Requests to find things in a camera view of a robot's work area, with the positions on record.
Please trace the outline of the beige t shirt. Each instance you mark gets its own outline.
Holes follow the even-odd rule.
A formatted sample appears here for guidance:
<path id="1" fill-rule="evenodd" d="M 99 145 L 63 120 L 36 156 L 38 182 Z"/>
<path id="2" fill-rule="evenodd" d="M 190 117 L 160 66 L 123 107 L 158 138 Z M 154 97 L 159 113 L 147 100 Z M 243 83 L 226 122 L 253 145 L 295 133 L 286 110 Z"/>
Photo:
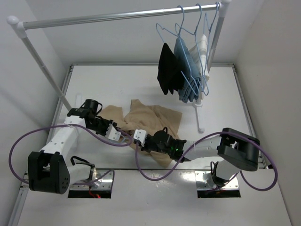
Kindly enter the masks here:
<path id="1" fill-rule="evenodd" d="M 100 117 L 112 120 L 117 127 L 129 135 L 133 135 L 136 129 L 143 129 L 148 134 L 154 135 L 157 131 L 167 128 L 167 133 L 178 139 L 182 113 L 159 105 L 144 105 L 138 99 L 132 99 L 130 111 L 123 114 L 122 107 L 109 105 L 99 114 Z"/>

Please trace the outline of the light blue wire hanger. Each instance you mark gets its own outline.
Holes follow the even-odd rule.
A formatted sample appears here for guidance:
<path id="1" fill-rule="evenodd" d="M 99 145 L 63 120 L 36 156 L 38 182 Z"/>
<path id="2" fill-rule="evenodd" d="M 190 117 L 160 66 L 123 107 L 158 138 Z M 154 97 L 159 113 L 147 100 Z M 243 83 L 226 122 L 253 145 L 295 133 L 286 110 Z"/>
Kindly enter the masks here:
<path id="1" fill-rule="evenodd" d="M 121 135 L 121 140 L 112 141 L 111 145 L 116 147 L 130 146 L 133 143 L 133 138 L 131 136 Z"/>

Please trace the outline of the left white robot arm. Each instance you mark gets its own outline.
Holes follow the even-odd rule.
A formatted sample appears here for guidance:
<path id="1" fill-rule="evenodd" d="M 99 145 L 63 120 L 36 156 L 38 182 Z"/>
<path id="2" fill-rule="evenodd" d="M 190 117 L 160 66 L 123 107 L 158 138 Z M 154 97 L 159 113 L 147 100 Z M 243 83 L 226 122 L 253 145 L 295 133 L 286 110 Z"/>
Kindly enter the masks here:
<path id="1" fill-rule="evenodd" d="M 70 185 L 90 182 L 96 177 L 95 165 L 68 153 L 75 147 L 82 130 L 104 137 L 106 142 L 117 142 L 121 132 L 113 120 L 99 116 L 102 104 L 87 99 L 79 108 L 72 108 L 65 118 L 62 128 L 38 152 L 28 157 L 28 181 L 32 191 L 64 194 Z"/>

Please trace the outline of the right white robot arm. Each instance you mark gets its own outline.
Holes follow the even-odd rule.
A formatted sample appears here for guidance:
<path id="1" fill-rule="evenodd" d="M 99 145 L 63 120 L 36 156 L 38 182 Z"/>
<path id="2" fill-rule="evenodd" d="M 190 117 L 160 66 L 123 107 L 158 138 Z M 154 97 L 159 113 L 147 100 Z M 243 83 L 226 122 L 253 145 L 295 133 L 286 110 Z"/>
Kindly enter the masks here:
<path id="1" fill-rule="evenodd" d="M 221 133 L 214 133 L 212 138 L 204 137 L 191 145 L 187 140 L 173 138 L 168 134 L 167 128 L 154 135 L 137 129 L 134 132 L 134 143 L 142 151 L 166 154 L 176 163 L 221 157 L 221 161 L 210 164 L 214 188 L 225 186 L 241 170 L 254 172 L 258 169 L 259 140 L 231 128 L 224 128 Z"/>

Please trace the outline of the blue hanger with black garment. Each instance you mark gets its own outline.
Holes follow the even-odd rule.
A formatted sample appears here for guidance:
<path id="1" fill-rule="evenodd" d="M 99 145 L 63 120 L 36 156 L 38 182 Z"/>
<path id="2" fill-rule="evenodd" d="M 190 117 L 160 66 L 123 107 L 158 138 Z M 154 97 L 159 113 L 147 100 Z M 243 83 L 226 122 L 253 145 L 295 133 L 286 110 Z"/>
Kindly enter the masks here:
<path id="1" fill-rule="evenodd" d="M 182 38 L 182 37 L 180 36 L 179 32 L 177 32 L 177 33 L 176 33 L 176 32 L 172 32 L 171 30 L 169 30 L 169 29 L 163 27 L 163 26 L 160 25 L 159 23 L 156 24 L 156 31 L 158 32 L 158 35 L 159 35 L 160 39 L 162 40 L 163 44 L 164 44 L 164 43 L 167 43 L 167 44 L 168 44 L 168 41 L 165 39 L 165 37 L 164 37 L 164 35 L 162 34 L 162 32 L 169 33 L 170 35 L 172 35 L 172 36 L 174 36 L 174 37 L 176 37 L 176 38 L 178 38 L 178 37 Z"/>

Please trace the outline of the blue hanger with white garment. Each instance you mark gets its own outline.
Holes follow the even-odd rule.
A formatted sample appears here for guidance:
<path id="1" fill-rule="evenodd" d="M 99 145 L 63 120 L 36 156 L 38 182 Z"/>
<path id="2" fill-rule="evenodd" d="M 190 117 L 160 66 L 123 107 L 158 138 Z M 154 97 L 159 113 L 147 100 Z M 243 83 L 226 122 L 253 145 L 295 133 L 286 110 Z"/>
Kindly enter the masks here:
<path id="1" fill-rule="evenodd" d="M 209 87 L 208 87 L 208 76 L 209 76 L 209 69 L 208 69 L 208 60 L 209 60 L 209 49 L 210 49 L 210 35 L 211 31 L 213 29 L 216 17 L 219 12 L 220 4 L 219 2 L 216 2 L 217 6 L 215 9 L 215 15 L 212 20 L 209 20 L 208 13 L 205 13 L 204 15 L 204 22 L 203 22 L 203 33 L 202 35 L 206 37 L 206 42 L 205 42 L 205 49 L 202 50 L 201 53 L 201 91 L 202 94 L 205 96 L 209 95 Z"/>

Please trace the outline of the black hanging garment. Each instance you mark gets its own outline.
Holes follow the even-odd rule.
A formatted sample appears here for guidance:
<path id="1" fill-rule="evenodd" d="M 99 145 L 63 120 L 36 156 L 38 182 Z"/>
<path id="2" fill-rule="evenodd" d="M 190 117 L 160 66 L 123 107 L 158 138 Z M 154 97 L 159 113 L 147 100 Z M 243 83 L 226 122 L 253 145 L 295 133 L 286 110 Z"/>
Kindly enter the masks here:
<path id="1" fill-rule="evenodd" d="M 159 64 L 157 80 L 164 95 L 168 92 L 179 91 L 183 88 L 184 78 L 181 73 L 181 65 L 176 56 L 171 51 L 167 43 L 163 44 Z"/>

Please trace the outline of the blue denim hanging garment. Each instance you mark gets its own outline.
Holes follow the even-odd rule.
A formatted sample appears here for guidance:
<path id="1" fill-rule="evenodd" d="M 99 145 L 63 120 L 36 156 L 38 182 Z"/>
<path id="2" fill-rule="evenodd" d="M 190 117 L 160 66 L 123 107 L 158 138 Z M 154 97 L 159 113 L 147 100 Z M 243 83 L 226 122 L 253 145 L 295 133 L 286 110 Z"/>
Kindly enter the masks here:
<path id="1" fill-rule="evenodd" d="M 178 91 L 179 99 L 184 103 L 193 102 L 200 94 L 201 74 L 184 40 L 180 37 L 176 39 L 174 55 L 180 63 L 180 75 L 184 78 L 183 88 Z"/>

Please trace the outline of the white hanging garment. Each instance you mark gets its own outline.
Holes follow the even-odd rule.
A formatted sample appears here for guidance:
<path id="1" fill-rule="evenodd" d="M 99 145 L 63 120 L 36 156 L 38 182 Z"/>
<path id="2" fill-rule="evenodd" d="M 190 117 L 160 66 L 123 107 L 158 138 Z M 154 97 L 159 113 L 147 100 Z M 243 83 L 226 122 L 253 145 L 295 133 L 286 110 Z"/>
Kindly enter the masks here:
<path id="1" fill-rule="evenodd" d="M 201 74 L 200 89 L 202 93 L 200 94 L 197 100 L 198 102 L 201 102 L 204 96 L 207 96 L 209 94 L 207 82 L 210 76 L 207 67 L 207 47 L 208 47 L 207 36 L 203 34 L 201 36 L 200 41 L 193 48 L 189 50 L 193 62 L 195 63 L 197 69 Z"/>

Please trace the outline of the white and silver clothes rack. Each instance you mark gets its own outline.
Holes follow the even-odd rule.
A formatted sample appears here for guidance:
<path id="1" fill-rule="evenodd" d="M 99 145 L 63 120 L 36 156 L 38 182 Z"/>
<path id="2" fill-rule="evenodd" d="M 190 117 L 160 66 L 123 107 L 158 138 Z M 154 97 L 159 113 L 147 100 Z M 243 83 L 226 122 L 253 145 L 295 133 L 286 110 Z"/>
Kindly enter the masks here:
<path id="1" fill-rule="evenodd" d="M 212 60 L 215 55 L 217 43 L 221 34 L 224 19 L 226 17 L 230 3 L 231 3 L 230 0 L 219 1 L 220 8 L 218 12 L 218 20 L 217 20 L 212 44 L 209 49 L 209 60 L 208 60 L 209 71 L 211 69 Z M 183 8 L 176 7 L 176 8 L 167 8 L 167 9 L 115 13 L 115 14 L 78 16 L 78 17 L 70 17 L 70 18 L 63 18 L 63 19 L 39 20 L 33 22 L 22 22 L 16 16 L 8 16 L 7 23 L 11 26 L 11 28 L 14 30 L 16 35 L 22 40 L 23 44 L 26 46 L 33 59 L 36 61 L 37 65 L 39 66 L 42 73 L 45 75 L 48 82 L 56 92 L 62 104 L 66 107 L 67 110 L 70 110 L 71 109 L 70 103 L 66 99 L 65 94 L 63 94 L 61 89 L 58 87 L 57 83 L 54 81 L 54 78 L 52 77 L 45 63 L 42 61 L 35 47 L 32 45 L 31 41 L 29 40 L 28 35 L 26 33 L 27 30 L 68 26 L 68 25 L 76 25 L 76 24 L 98 23 L 98 22 L 105 22 L 105 21 L 126 20 L 132 18 L 165 16 L 165 15 L 174 15 L 180 13 L 185 14 L 185 13 L 193 13 L 198 11 L 202 13 L 211 10 L 215 11 L 216 6 L 217 4 L 215 3 L 215 4 L 203 5 L 203 6 L 196 5 L 196 6 L 183 7 Z"/>

